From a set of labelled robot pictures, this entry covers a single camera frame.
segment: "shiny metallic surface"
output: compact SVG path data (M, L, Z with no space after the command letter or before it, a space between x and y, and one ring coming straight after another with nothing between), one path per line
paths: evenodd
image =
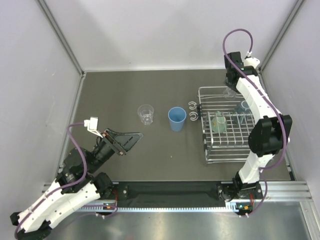
M74 213L48 240L310 240L298 202L267 202L256 215L220 212L119 212L104 220Z

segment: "dish rack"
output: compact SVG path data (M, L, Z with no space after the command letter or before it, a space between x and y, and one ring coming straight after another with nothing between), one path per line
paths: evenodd
M223 94L226 88L205 86L198 90L204 153L208 164L245 162L250 152L248 137L255 126L254 117L251 113L235 113L235 107L245 99L241 94L237 94L232 100L226 99ZM224 133L212 131L210 123L217 111L226 119ZM245 116L242 124L234 121L234 118L239 119L241 116Z

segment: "table surface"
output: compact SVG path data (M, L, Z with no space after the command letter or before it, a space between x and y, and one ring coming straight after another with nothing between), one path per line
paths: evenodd
M113 181L219 181L231 180L242 162L205 162L201 121L187 116L181 132L170 129L172 107L189 110L190 101L199 102L198 88L221 86L224 70L162 70L89 72L83 83L74 122L98 117L98 129L140 132L144 137L125 156L114 154L96 172L105 172ZM154 108L151 125L143 125L138 107ZM80 146L92 150L96 137L84 127L72 130ZM290 180L285 161L265 171L267 180Z

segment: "white wall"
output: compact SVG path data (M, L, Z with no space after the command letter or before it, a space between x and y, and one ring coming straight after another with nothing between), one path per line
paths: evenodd
M320 213L320 1L307 0L264 71L274 104L290 114L292 164Z
M295 0L46 0L86 71L223 68L222 41L263 59ZM237 33L227 50L248 51Z
M80 80L35 0L0 1L0 235L52 181Z

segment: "dish drying rack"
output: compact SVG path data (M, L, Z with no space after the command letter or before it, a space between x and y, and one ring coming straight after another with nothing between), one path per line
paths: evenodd
M202 138L205 160L209 163L245 162L250 148L248 137L255 126L253 115L237 114L235 107L245 99L237 94L234 99L224 97L226 86L205 86L198 90L199 113L202 124ZM212 131L211 121L217 111L226 119L226 131L217 133ZM233 120L234 117L245 116L242 124Z

